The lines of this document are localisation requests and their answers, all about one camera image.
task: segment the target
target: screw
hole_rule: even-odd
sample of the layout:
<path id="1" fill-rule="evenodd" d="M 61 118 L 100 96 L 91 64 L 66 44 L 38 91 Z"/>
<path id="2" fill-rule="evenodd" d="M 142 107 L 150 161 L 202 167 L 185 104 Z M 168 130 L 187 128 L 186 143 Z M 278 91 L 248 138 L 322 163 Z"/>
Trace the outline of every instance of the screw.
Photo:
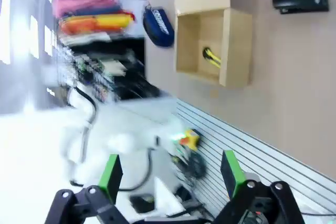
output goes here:
<path id="1" fill-rule="evenodd" d="M 282 184 L 277 183 L 277 184 L 275 185 L 275 188 L 277 188 L 278 190 L 281 190 L 281 189 L 282 189 Z"/>
<path id="2" fill-rule="evenodd" d="M 67 191 L 66 191 L 65 193 L 62 194 L 62 197 L 63 197 L 63 198 L 66 198 L 66 197 L 68 197 L 68 196 L 69 196 L 69 193 L 68 193 Z"/>
<path id="3" fill-rule="evenodd" d="M 254 188 L 256 186 L 256 184 L 254 182 L 250 181 L 249 183 L 247 183 L 247 186 L 249 188 Z"/>
<path id="4" fill-rule="evenodd" d="M 91 188 L 90 190 L 89 190 L 89 193 L 91 193 L 91 194 L 94 194 L 96 192 L 96 190 L 94 189 L 94 188 Z"/>

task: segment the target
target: open box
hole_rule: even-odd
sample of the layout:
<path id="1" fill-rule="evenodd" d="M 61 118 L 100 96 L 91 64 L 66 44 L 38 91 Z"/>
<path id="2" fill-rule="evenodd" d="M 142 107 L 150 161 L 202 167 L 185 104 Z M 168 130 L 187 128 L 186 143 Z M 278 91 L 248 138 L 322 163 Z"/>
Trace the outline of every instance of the open box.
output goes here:
<path id="1" fill-rule="evenodd" d="M 248 84 L 252 16 L 230 7 L 230 0 L 175 0 L 176 71 L 225 87 Z M 209 47 L 220 68 L 203 57 Z"/>

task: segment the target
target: striped panel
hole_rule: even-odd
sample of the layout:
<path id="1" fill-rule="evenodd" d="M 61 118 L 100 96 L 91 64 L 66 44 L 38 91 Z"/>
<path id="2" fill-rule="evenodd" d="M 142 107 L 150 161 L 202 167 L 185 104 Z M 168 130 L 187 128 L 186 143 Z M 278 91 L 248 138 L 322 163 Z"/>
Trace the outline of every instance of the striped panel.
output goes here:
<path id="1" fill-rule="evenodd" d="M 220 173 L 223 150 L 233 150 L 241 168 L 255 173 L 265 185 L 286 181 L 301 211 L 336 212 L 336 182 L 231 125 L 177 102 L 176 115 L 203 135 L 199 152 L 207 163 L 207 175 L 197 182 L 195 194 L 216 216 L 229 201 Z"/>

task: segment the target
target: table surface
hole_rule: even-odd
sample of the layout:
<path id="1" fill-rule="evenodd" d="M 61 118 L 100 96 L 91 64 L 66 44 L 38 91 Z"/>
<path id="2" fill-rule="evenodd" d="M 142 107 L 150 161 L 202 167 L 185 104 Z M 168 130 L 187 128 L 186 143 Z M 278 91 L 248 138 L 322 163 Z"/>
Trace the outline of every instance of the table surface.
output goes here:
<path id="1" fill-rule="evenodd" d="M 174 0 L 149 0 L 175 20 Z M 280 15 L 271 0 L 232 0 L 254 17 L 249 86 L 227 90 L 174 68 L 174 49 L 146 40 L 148 80 L 336 179 L 336 11 Z"/>

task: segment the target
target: pink cloth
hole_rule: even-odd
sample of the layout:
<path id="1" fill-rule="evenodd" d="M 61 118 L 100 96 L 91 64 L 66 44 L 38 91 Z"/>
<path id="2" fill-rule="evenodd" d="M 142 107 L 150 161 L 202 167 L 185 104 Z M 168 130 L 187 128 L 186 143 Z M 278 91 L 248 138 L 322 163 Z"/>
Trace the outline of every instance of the pink cloth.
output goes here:
<path id="1" fill-rule="evenodd" d="M 54 0 L 52 11 L 56 18 L 61 18 L 65 13 L 71 13 L 78 9 L 112 7 L 118 4 L 118 0 Z"/>

